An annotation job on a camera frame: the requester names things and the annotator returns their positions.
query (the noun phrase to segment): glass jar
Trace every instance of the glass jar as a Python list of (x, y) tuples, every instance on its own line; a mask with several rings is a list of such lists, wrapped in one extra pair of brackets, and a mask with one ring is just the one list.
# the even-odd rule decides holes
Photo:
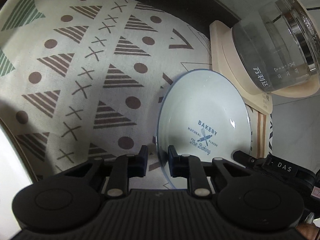
[(268, 3), (237, 23), (232, 36), (244, 68), (264, 92), (318, 74), (320, 39), (297, 0)]

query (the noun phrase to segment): black mount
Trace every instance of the black mount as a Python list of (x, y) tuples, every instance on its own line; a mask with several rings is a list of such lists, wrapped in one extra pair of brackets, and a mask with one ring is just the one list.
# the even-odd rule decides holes
[(171, 176), (186, 178), (188, 189), (129, 192), (128, 179), (145, 176), (147, 160), (142, 146), (138, 155), (90, 160), (24, 188), (12, 202), (23, 228), (13, 239), (304, 239), (294, 228), (303, 198), (278, 179), (169, 146)]

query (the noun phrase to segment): white plate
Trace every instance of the white plate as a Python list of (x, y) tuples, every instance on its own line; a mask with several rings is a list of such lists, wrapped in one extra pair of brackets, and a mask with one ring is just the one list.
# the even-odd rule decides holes
[(187, 180), (170, 176), (169, 145), (174, 145), (178, 155), (195, 155), (203, 162), (215, 157), (234, 162), (232, 154), (237, 150), (249, 154), (250, 144), (247, 109), (238, 90), (224, 76), (196, 69), (170, 87), (159, 114), (157, 150), (172, 186), (186, 188)]

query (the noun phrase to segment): patterned cloth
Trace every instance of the patterned cloth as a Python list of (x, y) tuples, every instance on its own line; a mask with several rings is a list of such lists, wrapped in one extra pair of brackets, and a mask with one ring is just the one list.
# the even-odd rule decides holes
[[(0, 117), (39, 178), (148, 145), (147, 176), (130, 186), (170, 187), (157, 116), (178, 76), (211, 68), (207, 37), (134, 0), (8, 0), (0, 29)], [(252, 155), (261, 157), (271, 120), (248, 109)]]

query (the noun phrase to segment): round black pad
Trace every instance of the round black pad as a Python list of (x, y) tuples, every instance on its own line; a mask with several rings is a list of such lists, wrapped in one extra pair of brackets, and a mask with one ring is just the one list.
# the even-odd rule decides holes
[(217, 204), (236, 225), (259, 231), (296, 226), (304, 208), (297, 191), (260, 174), (228, 180), (218, 194)]
[(100, 207), (100, 195), (75, 177), (46, 179), (21, 190), (12, 211), (32, 231), (75, 228), (90, 220)]

